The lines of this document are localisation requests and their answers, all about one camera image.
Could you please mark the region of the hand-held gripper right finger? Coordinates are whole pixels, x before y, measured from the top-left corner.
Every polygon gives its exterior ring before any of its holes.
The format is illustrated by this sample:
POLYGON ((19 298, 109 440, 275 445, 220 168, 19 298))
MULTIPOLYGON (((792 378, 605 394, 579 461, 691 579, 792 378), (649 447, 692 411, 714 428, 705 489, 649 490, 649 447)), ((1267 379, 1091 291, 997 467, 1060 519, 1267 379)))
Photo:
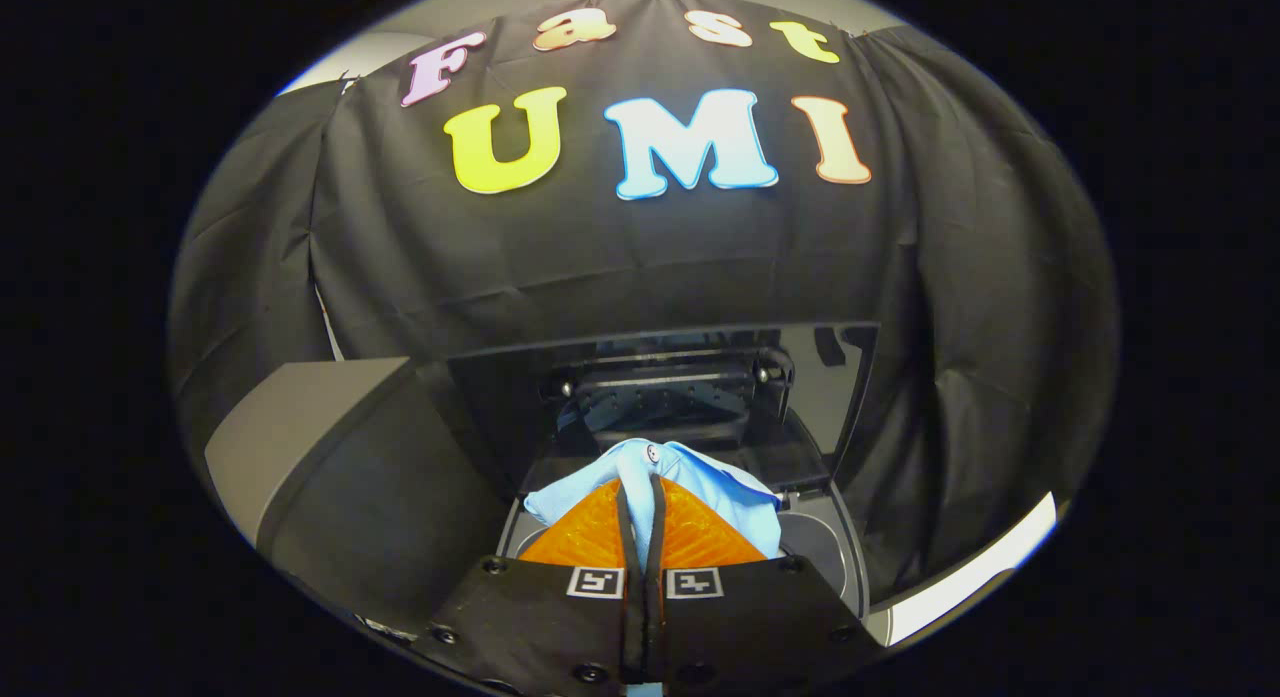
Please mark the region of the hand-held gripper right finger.
POLYGON ((769 559, 653 478, 644 680, 658 696, 808 696, 877 662, 861 552, 831 489, 787 492, 769 559))

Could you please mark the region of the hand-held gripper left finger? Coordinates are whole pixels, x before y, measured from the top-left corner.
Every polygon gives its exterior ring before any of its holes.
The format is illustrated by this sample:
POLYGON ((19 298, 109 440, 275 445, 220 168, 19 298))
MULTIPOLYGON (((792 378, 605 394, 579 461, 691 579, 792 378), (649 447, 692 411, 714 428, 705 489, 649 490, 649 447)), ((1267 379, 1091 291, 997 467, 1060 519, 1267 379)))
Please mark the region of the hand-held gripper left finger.
POLYGON ((413 651, 497 693, 623 696, 641 684, 644 574, 618 480, 522 555, 476 561, 413 651))

